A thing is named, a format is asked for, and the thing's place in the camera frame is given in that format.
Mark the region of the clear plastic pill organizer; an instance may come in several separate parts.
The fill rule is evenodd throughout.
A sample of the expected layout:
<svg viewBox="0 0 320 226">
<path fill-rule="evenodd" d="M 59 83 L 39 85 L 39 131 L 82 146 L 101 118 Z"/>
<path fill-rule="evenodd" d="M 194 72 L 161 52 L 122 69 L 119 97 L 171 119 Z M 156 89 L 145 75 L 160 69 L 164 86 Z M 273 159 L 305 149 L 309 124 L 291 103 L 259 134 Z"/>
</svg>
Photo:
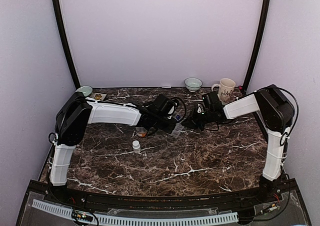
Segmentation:
<svg viewBox="0 0 320 226">
<path fill-rule="evenodd" d="M 177 123 L 175 125 L 175 128 L 171 132 L 170 136 L 174 138 L 178 138 L 183 129 L 184 129 L 184 126 L 181 123 Z"/>
</svg>

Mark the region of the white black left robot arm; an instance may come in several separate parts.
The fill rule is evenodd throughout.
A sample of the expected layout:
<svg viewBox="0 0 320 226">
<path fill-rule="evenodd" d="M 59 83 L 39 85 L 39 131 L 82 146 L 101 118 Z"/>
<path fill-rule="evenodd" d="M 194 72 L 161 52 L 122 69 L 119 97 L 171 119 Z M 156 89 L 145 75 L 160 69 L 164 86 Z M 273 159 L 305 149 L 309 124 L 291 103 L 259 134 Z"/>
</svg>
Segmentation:
<svg viewBox="0 0 320 226">
<path fill-rule="evenodd" d="M 152 128 L 171 133 L 177 121 L 172 118 L 179 106 L 174 98 L 164 94 L 154 101 L 141 105 L 94 100 L 75 92 L 56 116 L 54 132 L 54 154 L 49 173 L 53 185 L 51 196 L 60 204 L 71 199 L 70 192 L 63 186 L 74 149 L 81 143 L 87 125 L 94 123 L 124 124 L 133 127 Z"/>
</svg>

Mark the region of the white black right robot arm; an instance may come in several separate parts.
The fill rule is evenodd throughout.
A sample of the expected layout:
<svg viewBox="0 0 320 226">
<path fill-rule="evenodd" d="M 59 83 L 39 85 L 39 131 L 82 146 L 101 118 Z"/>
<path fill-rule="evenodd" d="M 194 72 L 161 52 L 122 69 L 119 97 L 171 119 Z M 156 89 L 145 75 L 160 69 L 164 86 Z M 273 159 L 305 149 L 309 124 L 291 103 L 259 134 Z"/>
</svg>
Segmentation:
<svg viewBox="0 0 320 226">
<path fill-rule="evenodd" d="M 286 94 L 287 90 L 270 85 L 223 105 L 217 92 L 209 92 L 202 96 L 203 102 L 197 104 L 181 124 L 203 131 L 208 123 L 223 124 L 246 114 L 260 112 L 267 132 L 267 154 L 262 177 L 274 181 L 282 173 L 288 139 L 299 114 L 298 104 L 292 104 Z"/>
</svg>

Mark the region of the orange pill bottle grey cap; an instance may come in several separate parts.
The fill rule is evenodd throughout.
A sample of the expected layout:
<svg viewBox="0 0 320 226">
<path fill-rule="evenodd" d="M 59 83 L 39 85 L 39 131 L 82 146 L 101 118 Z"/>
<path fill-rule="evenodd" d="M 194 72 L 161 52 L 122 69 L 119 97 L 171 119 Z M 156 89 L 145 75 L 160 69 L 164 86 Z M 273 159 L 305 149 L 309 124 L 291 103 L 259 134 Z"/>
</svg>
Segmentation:
<svg viewBox="0 0 320 226">
<path fill-rule="evenodd" d="M 146 137 L 147 136 L 147 133 L 148 133 L 147 129 L 145 129 L 143 127 L 136 127 L 135 130 L 136 130 L 136 134 L 139 137 Z"/>
</svg>

